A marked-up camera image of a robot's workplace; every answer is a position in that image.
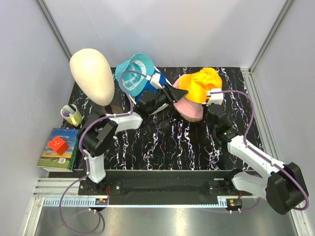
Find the wooden hat stand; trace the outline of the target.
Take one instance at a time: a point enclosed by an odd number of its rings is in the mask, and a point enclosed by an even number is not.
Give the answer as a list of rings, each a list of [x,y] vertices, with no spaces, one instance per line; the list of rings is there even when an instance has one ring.
[[[197,117],[197,118],[191,118],[191,117],[185,117],[185,119],[189,122],[199,122],[202,121],[202,117]]]

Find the pink bucket hat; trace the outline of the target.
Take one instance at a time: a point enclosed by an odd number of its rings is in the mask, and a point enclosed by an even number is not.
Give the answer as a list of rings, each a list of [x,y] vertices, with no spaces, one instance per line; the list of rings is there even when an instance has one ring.
[[[202,104],[192,102],[185,96],[173,105],[175,109],[186,119],[201,120],[203,118]]]

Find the white plastic basket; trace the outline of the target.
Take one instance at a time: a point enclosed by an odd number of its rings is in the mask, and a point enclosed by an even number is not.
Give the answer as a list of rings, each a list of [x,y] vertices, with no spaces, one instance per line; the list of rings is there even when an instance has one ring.
[[[161,112],[162,110],[153,110],[152,112],[151,112],[151,115],[154,115],[154,114],[157,114],[157,113],[159,113],[159,112]]]

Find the black marble table mat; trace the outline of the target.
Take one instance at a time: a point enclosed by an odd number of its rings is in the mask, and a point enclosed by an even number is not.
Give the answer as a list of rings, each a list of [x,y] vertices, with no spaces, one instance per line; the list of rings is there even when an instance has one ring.
[[[224,107],[233,128],[247,133],[256,147],[262,142],[242,70],[217,67],[223,81]],[[154,115],[146,126],[116,133],[105,153],[104,165],[111,170],[249,170],[241,159],[221,149],[203,121],[189,122],[169,107]]]

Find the cream mannequin head stand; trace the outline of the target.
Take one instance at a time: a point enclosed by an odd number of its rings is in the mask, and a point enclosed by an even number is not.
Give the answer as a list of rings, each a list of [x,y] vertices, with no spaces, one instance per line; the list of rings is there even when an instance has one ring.
[[[82,92],[94,103],[92,111],[122,114],[124,111],[112,105],[115,83],[105,56],[96,49],[77,51],[69,61],[71,74]]]

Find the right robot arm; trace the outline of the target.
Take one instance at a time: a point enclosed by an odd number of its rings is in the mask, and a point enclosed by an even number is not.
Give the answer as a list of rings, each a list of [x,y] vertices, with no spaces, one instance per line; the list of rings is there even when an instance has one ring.
[[[203,114],[213,139],[258,173],[258,176],[253,176],[241,170],[232,171],[223,183],[227,194],[234,195],[238,191],[251,193],[265,199],[281,215],[292,209],[303,211],[308,208],[309,194],[297,164],[286,164],[253,146],[245,136],[229,125],[222,105],[203,105]]]

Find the landscape cover book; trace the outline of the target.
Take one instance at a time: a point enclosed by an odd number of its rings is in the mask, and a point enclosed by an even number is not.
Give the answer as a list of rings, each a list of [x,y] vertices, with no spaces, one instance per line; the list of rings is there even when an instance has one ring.
[[[48,172],[72,172],[78,151],[78,132],[78,129],[54,128],[37,166]],[[48,143],[56,136],[61,137],[69,145],[68,150],[63,155],[58,155],[48,146]]]

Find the blue hat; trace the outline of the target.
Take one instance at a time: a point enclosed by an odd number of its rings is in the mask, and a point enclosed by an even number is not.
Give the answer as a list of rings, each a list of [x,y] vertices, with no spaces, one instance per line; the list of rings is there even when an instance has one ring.
[[[166,84],[166,82],[167,82],[167,81],[166,81],[166,77],[165,77],[161,72],[159,72],[159,71],[157,71],[157,70],[155,70],[155,72],[154,72],[154,75],[156,75],[156,74],[159,74],[159,75],[160,75],[159,83],[160,83],[162,86],[164,86],[164,85]],[[157,92],[157,89],[156,89],[153,85],[151,85],[150,81],[148,81],[148,82],[146,83],[146,85],[144,86],[144,88],[142,89],[142,91],[136,96],[135,101],[138,102],[138,101],[140,100],[140,98],[142,97],[143,93],[144,93],[145,91],[148,91],[148,90],[152,91],[153,93],[156,93],[156,92]]]

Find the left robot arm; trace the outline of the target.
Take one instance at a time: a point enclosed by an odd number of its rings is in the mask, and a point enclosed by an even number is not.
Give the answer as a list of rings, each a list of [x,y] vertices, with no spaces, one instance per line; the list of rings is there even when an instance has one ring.
[[[106,190],[106,177],[104,168],[104,153],[108,149],[113,136],[121,131],[136,130],[149,122],[156,113],[170,105],[179,102],[187,90],[175,88],[166,84],[153,91],[145,91],[133,110],[123,114],[94,113],[82,126],[77,135],[79,149],[87,164],[87,178],[91,181],[89,189],[100,195]]]

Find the right aluminium frame post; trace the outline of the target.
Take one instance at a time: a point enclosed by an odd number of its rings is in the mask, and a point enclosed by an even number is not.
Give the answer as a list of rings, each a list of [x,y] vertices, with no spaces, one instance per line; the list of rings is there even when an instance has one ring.
[[[284,19],[286,18],[288,12],[290,11],[291,7],[295,3],[295,0],[286,0],[284,5],[282,6],[280,12],[278,13],[272,27],[270,28],[265,40],[263,41],[257,55],[255,56],[251,66],[249,67],[249,72],[253,73],[256,67],[258,66],[261,58],[263,57],[264,53],[266,52],[268,46],[272,42],[273,38],[275,37],[276,33],[278,32],[281,24],[283,23]]]

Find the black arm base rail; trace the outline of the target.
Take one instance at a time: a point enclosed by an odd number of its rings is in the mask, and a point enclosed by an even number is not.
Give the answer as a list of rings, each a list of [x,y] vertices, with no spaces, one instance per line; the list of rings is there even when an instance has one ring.
[[[98,184],[82,180],[79,195],[109,195],[112,207],[206,207],[218,197],[249,196],[228,183],[230,171],[107,170]]]

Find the orange bucket hat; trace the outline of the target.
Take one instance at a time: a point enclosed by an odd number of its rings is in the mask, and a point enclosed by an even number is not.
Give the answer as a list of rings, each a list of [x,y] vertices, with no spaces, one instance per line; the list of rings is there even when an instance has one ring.
[[[208,91],[222,88],[222,79],[215,69],[206,67],[199,72],[183,75],[178,87],[188,91],[186,99],[202,104],[208,99]]]

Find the red cube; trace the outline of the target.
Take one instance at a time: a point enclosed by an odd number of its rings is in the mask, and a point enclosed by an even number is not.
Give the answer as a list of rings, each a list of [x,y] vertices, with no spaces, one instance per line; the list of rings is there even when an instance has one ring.
[[[69,148],[69,145],[61,137],[54,137],[49,143],[48,146],[56,152],[58,155],[63,155]]]

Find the left aluminium frame post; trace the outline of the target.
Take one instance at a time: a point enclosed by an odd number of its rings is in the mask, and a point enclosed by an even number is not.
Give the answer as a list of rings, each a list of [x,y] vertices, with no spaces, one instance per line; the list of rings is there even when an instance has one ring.
[[[52,31],[52,34],[54,35],[65,57],[67,58],[68,61],[70,61],[72,53],[70,52],[70,49],[68,48],[46,2],[44,0],[35,0],[35,3],[37,4],[41,14],[43,15],[46,23],[48,24],[50,30]]]

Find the aluminium frame post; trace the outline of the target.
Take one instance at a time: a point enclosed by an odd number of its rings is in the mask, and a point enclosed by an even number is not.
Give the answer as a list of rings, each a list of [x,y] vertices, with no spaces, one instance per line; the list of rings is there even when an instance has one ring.
[[[70,52],[70,49],[68,48],[46,2],[44,0],[35,0],[35,3],[37,4],[41,14],[43,15],[46,23],[48,24],[50,30],[52,31],[52,34],[54,35],[65,57],[67,58],[68,61],[70,61],[72,53]]]
[[[257,55],[255,56],[251,66],[249,67],[249,72],[253,73],[256,67],[258,66],[261,58],[263,57],[264,53],[266,52],[268,46],[272,42],[273,38],[275,37],[276,33],[278,32],[281,24],[283,23],[284,19],[286,18],[288,12],[290,11],[291,7],[295,3],[295,0],[286,0],[284,5],[282,6],[280,12],[278,13],[272,27],[270,28],[265,40],[263,41]]]

